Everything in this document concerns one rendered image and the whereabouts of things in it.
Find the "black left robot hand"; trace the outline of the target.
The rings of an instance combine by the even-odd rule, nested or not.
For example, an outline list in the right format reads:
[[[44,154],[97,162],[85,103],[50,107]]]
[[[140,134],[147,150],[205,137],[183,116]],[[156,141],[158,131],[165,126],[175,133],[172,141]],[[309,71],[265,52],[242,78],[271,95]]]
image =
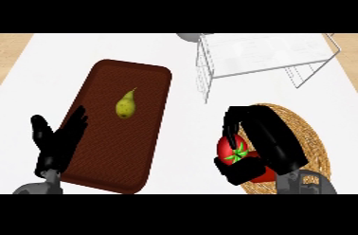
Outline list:
[[[80,105],[65,126],[53,132],[44,117],[41,115],[31,117],[32,139],[41,151],[35,167],[37,177],[43,177],[43,173],[49,170],[59,173],[66,171],[88,126],[87,119],[85,108]]]

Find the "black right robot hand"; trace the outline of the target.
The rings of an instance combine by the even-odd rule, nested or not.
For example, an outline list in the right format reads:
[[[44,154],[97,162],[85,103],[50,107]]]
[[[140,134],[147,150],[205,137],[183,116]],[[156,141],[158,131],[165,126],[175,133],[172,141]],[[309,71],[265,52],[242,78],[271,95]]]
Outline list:
[[[222,136],[234,148],[234,135],[245,139],[267,167],[278,175],[296,171],[308,159],[295,134],[268,106],[231,106],[224,116]]]

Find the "red tomato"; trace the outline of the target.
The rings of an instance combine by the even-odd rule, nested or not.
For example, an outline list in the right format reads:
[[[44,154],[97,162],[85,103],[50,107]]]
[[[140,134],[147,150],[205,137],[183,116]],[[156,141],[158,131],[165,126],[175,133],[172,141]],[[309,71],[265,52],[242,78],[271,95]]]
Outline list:
[[[214,163],[234,185],[247,181],[264,183],[275,180],[275,172],[264,164],[258,152],[249,150],[240,135],[234,135],[234,148],[228,138],[225,136],[219,138]]]

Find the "round wicker placemat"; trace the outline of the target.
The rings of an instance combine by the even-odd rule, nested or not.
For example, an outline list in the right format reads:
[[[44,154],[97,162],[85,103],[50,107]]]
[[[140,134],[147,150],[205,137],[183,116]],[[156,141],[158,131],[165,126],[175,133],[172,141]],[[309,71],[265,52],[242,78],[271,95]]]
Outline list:
[[[262,106],[268,106],[270,109],[275,112],[283,122],[287,124],[299,141],[305,156],[309,161],[309,163],[302,167],[302,170],[318,172],[326,178],[330,178],[330,161],[324,145],[314,128],[305,119],[296,115],[293,111],[286,107],[272,103],[264,103]],[[253,183],[252,181],[247,181],[240,186],[247,194],[277,193],[275,182]]]

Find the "brown woven placemat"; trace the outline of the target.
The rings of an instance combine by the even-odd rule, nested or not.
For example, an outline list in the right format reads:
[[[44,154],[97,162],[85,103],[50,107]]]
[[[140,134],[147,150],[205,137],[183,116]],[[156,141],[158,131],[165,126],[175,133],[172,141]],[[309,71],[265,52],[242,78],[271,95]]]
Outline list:
[[[63,181],[128,194],[144,187],[171,78],[162,66],[113,60],[94,64],[71,105],[84,106],[88,127]],[[135,112],[119,118],[115,107],[130,90]]]

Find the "yellow-green pear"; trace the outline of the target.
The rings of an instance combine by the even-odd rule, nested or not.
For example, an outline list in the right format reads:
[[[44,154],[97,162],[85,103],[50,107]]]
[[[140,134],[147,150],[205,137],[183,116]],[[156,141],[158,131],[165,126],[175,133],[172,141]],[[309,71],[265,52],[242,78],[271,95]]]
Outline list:
[[[116,115],[119,118],[130,118],[135,112],[134,90],[130,90],[116,103]]]

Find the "grey round object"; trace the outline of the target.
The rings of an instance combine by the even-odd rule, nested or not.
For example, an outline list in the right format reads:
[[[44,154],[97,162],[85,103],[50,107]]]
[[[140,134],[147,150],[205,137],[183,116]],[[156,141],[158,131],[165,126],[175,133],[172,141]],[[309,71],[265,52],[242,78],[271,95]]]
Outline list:
[[[197,43],[200,38],[206,36],[206,33],[178,33],[178,37],[190,43]]]

